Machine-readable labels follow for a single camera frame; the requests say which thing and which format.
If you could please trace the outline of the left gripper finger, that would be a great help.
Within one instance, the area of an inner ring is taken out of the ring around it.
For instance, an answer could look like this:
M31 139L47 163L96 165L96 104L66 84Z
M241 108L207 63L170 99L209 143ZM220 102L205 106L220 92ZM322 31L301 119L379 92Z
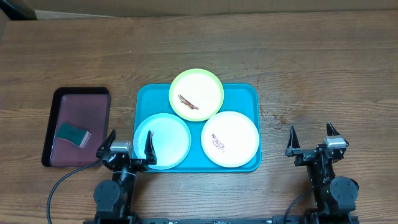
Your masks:
M157 157L154 151L152 136L153 136L152 132L148 131L144 153L146 155L146 163L149 165L156 165Z
M110 147L115 139L116 139L116 131L112 130L109 136L104 141L104 143L102 143L102 145L100 145L100 147L97 149L96 157L102 158L106 152L110 151Z

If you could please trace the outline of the light blue plate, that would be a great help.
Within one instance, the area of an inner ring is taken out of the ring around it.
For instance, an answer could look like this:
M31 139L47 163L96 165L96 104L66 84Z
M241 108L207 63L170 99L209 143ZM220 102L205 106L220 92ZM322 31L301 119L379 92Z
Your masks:
M136 129L133 138L135 157L146 157L147 134L151 133L157 163L151 169L166 170L179 165L191 146L191 134L187 124L179 117L159 113L146 118Z

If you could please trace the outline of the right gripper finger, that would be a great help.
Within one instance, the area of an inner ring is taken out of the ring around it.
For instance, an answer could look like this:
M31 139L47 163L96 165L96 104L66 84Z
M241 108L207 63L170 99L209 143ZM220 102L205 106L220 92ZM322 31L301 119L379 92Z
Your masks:
M290 127L289 141L285 150L285 156L292 157L300 150L299 140L293 126Z
M340 133L334 128L331 122L326 124L327 136L339 136Z

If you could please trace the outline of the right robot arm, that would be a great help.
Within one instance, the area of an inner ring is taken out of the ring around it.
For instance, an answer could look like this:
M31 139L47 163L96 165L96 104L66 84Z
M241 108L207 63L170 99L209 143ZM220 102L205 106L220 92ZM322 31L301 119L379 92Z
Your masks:
M355 211L358 183L347 177L337 177L333 164L344 158L349 142L333 127L326 124L327 136L314 149L302 149L294 127L290 128L285 156L294 157L296 167L305 166L311 189L297 197L287 208L282 223L358 223ZM308 209L298 218L289 215L293 206L306 196L313 194L315 208Z

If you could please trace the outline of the green and pink sponge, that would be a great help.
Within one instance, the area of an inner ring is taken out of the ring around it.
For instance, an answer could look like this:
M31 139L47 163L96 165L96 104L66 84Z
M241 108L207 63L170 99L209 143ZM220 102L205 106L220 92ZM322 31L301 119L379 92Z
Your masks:
M91 133L85 129L75 127L72 124L62 123L55 137L83 148L91 137Z

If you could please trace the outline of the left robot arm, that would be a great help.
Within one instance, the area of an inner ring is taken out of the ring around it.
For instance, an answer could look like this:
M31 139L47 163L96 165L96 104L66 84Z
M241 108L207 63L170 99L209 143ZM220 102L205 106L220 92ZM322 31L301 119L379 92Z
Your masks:
M144 140L143 159L131 157L131 145L128 142L116 142L115 130L98 148L96 157L113 174L112 179L100 182L94 190L95 223L142 222L138 214L131 211L131 204L137 173L145 172L150 165L157 163L152 137L153 132L148 131Z

